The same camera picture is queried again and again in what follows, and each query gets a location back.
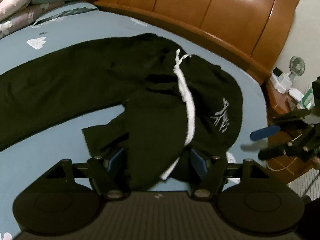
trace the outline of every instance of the bed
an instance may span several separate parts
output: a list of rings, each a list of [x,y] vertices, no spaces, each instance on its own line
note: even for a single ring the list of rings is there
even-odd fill
[[[24,62],[82,41],[128,37],[142,33],[155,33],[175,41],[187,53],[199,55],[220,65],[236,79],[243,94],[243,122],[240,134],[229,152],[237,163],[241,163],[244,158],[260,162],[257,152],[261,145],[252,144],[249,139],[252,131],[267,125],[265,100],[257,81],[233,63],[207,49],[137,19],[96,10],[59,17],[38,26],[28,26],[0,40],[0,74]],[[39,49],[27,43],[38,38],[42,41]],[[80,163],[90,158],[82,128],[108,123],[122,111],[122,106],[115,106],[83,115],[31,136],[1,152],[0,232],[9,232],[12,236],[20,232],[12,214],[12,203],[30,183],[61,159],[70,158],[73,163]],[[90,187],[85,179],[77,179],[76,182]],[[230,181],[225,188],[231,185],[234,183]],[[154,185],[150,190],[188,190],[188,185],[169,179],[165,183]]]

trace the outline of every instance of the white drawstring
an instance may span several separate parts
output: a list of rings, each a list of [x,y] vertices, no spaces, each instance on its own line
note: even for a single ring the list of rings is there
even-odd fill
[[[184,60],[186,57],[191,57],[191,55],[185,54],[182,56],[182,58],[179,58],[179,53],[180,49],[177,49],[176,51],[176,64],[173,68],[173,72],[178,78],[178,86],[179,86],[179,91],[182,97],[182,101],[186,103],[186,108],[187,108],[187,118],[188,118],[188,130],[187,130],[187,137],[185,140],[184,145],[188,145],[192,139],[193,136],[195,135],[195,130],[196,130],[196,108],[195,104],[193,102],[193,98],[191,95],[190,90],[188,89],[187,82],[184,78],[183,72],[180,69],[180,64],[182,60]],[[175,166],[177,165],[180,157],[178,157],[174,163],[171,164],[171,166],[160,176],[162,180],[166,180]]]

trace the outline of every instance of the screw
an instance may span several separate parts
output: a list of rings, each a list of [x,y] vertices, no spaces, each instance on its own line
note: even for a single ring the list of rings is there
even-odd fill
[[[195,196],[198,198],[207,198],[210,196],[210,191],[206,189],[197,189],[195,191]]]
[[[122,196],[123,194],[120,190],[110,190],[107,193],[107,197],[112,199],[121,198]]]

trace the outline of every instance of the white wall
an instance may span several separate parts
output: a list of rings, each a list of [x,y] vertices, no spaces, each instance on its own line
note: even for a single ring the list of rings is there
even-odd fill
[[[289,72],[289,62],[293,56],[301,57],[306,64],[305,73],[295,84],[304,92],[308,84],[320,76],[320,0],[300,0],[275,67]]]

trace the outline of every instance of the headboard panel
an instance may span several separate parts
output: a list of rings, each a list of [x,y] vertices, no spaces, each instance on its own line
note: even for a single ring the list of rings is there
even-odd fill
[[[262,84],[287,39],[299,0],[98,0],[233,62]]]

